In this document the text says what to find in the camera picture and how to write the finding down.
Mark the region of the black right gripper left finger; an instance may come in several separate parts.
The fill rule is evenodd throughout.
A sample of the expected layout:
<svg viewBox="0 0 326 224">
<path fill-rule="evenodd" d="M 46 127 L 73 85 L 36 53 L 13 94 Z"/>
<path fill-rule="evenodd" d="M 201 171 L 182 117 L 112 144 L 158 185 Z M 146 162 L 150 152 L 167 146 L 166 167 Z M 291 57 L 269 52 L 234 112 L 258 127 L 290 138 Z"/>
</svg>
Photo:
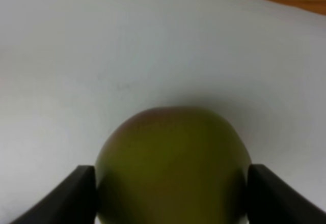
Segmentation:
<svg viewBox="0 0 326 224">
<path fill-rule="evenodd" d="M 94 223 L 96 212 L 95 168 L 80 165 L 12 223 Z"/>
</svg>

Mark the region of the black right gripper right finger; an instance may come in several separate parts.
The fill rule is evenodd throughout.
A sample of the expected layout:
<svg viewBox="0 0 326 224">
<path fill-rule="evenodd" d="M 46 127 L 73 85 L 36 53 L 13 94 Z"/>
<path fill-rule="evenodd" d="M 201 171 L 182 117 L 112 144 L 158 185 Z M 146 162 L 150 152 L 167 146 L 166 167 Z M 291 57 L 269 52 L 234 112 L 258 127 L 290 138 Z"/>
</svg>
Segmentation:
<svg viewBox="0 0 326 224">
<path fill-rule="evenodd" d="M 248 169 L 247 216 L 256 224 L 325 223 L 324 211 L 262 164 Z"/>
</svg>

